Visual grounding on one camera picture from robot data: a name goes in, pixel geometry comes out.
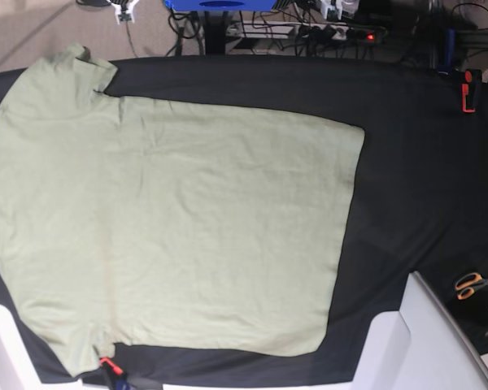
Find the black table leg post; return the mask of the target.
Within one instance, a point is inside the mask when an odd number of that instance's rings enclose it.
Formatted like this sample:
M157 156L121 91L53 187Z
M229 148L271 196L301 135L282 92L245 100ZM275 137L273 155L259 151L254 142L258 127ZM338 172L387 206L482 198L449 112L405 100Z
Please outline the black table leg post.
M233 13L230 11L203 12L205 55L224 55L226 51L226 31Z

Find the white foam block right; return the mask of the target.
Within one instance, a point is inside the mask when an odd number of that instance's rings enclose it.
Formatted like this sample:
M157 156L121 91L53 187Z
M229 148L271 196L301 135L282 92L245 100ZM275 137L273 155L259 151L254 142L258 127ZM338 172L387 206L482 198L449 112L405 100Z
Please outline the white foam block right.
M419 272L375 316L352 389L488 389L488 367Z

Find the black table cloth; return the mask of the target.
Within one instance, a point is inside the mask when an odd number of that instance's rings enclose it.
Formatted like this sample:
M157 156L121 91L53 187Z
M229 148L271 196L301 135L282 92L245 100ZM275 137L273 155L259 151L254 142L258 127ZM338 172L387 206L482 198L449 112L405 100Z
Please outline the black table cloth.
M314 353L120 346L115 362L165 384L287 387L352 379L372 319L400 306L420 272L476 351L488 353L488 289L458 301L454 283L488 277L488 84L474 113L434 71L290 56L119 61L111 96L253 106L315 115L365 131L329 314Z

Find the red clamp bottom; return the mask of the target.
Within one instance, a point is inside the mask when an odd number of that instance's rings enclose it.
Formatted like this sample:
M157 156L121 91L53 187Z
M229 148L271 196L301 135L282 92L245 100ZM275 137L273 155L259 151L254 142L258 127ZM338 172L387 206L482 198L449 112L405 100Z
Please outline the red clamp bottom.
M100 366L109 373L112 373L116 376L123 376L124 371L116 365L110 358L108 357L101 357L99 359Z

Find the white power strip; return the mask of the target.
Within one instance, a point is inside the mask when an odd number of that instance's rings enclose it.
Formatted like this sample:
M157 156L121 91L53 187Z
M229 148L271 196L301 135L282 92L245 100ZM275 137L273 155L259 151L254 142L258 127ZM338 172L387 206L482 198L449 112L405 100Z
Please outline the white power strip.
M316 29L332 32L333 39L343 41L346 39L346 32L350 29L346 24L301 24L282 21L257 21L244 20L233 21L226 30L227 37L235 38L256 38L256 39L290 39L295 37L306 37L310 31Z

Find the blue box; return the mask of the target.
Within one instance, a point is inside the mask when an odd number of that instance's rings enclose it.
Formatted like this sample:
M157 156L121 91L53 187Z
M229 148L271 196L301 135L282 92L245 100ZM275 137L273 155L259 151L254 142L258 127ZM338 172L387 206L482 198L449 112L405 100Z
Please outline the blue box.
M270 11L276 0L164 0L174 11Z

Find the white foam block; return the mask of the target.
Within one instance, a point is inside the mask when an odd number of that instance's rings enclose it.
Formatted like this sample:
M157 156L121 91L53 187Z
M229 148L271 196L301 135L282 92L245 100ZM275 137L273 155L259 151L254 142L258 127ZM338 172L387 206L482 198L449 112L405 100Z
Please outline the white foam block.
M81 381L43 384L11 312L0 305L0 389L83 389Z
M488 367L419 272L375 316L352 389L488 389Z

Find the red clamp right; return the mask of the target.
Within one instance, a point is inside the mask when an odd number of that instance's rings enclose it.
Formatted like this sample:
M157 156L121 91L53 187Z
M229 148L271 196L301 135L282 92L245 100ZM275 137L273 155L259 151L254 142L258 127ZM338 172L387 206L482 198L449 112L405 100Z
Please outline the red clamp right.
M477 78L471 70L464 72L464 82L461 85L461 103L464 113L476 111Z

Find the orange handled scissors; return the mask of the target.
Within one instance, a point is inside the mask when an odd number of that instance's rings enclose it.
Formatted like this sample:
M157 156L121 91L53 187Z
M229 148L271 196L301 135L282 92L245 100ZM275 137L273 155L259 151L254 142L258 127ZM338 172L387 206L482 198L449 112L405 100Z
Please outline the orange handled scissors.
M455 294L459 301L467 300L476 292L488 287L488 278L478 272L471 272L455 282Z

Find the white foam block left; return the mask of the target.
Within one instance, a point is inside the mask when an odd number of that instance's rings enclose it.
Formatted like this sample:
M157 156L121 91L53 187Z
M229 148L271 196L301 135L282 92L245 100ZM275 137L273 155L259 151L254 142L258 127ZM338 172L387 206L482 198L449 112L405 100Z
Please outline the white foam block left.
M81 381L43 384L11 312L0 305L0 389L83 389Z

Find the red clamp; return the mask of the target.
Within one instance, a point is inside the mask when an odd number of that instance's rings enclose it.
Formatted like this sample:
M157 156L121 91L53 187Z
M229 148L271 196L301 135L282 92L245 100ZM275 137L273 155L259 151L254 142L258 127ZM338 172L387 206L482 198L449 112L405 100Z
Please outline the red clamp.
M112 373L116 376L123 376L124 371L116 365L110 358L108 357L101 357L99 359L100 366L109 373Z
M471 70L464 72L464 82L461 85L461 103L464 113L476 111L477 78Z

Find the green T-shirt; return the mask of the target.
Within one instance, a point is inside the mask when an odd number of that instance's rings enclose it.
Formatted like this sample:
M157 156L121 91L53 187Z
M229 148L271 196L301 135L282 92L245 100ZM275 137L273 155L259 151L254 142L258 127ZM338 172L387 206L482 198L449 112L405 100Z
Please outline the green T-shirt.
M110 97L81 45L0 103L0 275L70 375L117 344L278 357L325 338L364 131Z

